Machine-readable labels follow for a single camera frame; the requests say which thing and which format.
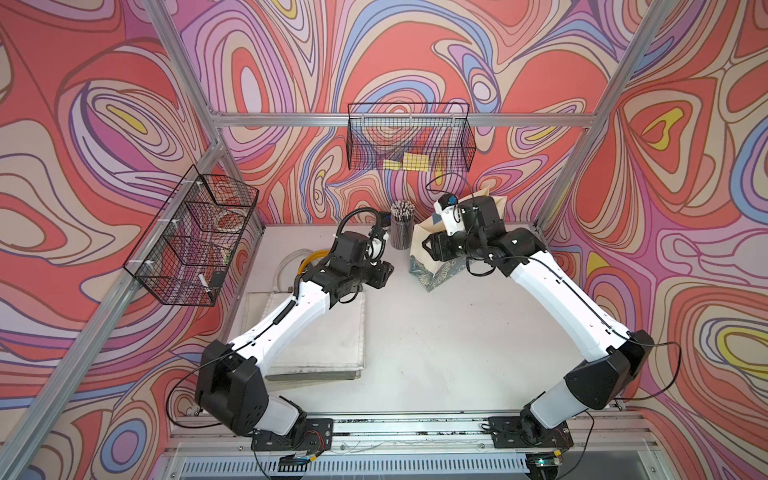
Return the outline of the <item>olive green canvas bag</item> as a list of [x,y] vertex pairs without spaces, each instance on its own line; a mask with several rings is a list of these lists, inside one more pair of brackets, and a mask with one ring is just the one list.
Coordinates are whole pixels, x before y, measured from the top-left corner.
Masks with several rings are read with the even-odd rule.
[[330,382],[352,381],[361,376],[361,370],[296,370],[270,371],[265,379],[271,382]]

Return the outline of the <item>white yellow-handled bag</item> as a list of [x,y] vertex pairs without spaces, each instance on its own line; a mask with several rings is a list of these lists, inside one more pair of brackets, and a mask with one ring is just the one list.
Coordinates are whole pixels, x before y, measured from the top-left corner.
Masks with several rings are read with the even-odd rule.
[[[283,284],[293,279],[303,260],[286,268]],[[247,292],[240,301],[229,336],[234,338],[255,326],[289,293],[271,293],[270,284],[264,291]],[[352,295],[343,304],[312,322],[276,357],[270,370],[361,370],[365,367],[365,294]]]

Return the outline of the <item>cream blue-handled tote bag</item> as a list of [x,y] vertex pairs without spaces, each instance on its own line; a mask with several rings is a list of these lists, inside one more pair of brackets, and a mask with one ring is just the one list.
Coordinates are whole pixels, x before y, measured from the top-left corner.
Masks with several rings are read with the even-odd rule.
[[435,214],[434,204],[443,195],[449,192],[438,194],[437,200],[433,202],[433,212],[424,221],[415,225],[413,230],[412,243],[410,247],[410,272],[417,276],[422,286],[427,291],[432,291],[457,273],[466,269],[466,263],[469,261],[480,260],[482,254],[481,230],[485,227],[504,225],[504,207],[506,198],[503,196],[492,196],[489,191],[483,189],[479,192],[471,193],[474,195],[474,225],[470,233],[470,258],[457,258],[447,262],[436,262],[431,259],[429,254],[422,247],[422,241],[430,233],[442,229],[439,217]]

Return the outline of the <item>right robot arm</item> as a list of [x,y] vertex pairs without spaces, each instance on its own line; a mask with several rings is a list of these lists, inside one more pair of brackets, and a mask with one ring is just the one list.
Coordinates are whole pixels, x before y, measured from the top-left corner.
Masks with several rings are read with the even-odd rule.
[[564,429],[564,423],[618,399],[659,348],[644,330],[630,330],[599,307],[531,230],[507,230],[493,197],[459,199],[443,193],[433,204],[436,230],[421,247],[435,262],[486,265],[481,277],[500,273],[523,288],[552,316],[582,356],[552,388],[528,402],[512,432],[529,446]]

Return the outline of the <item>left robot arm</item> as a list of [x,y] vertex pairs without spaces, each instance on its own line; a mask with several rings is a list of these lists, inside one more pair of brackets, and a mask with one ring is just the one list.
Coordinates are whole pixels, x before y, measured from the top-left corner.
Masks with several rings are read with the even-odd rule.
[[194,400],[233,434],[267,433],[292,445],[307,430],[306,412],[283,396],[269,394],[265,375],[276,357],[313,321],[338,304],[356,300],[364,287],[383,288],[394,271],[383,258],[391,215],[373,207],[368,234],[347,231],[359,209],[338,225],[333,244],[317,264],[300,271],[293,292],[260,323],[227,343],[214,341],[202,353]]

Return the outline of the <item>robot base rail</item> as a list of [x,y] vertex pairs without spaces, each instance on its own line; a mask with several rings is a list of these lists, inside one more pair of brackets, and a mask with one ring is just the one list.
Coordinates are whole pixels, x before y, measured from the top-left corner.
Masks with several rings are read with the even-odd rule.
[[583,413],[530,446],[510,411],[323,414],[324,440],[175,434],[155,479],[672,479],[639,414]]

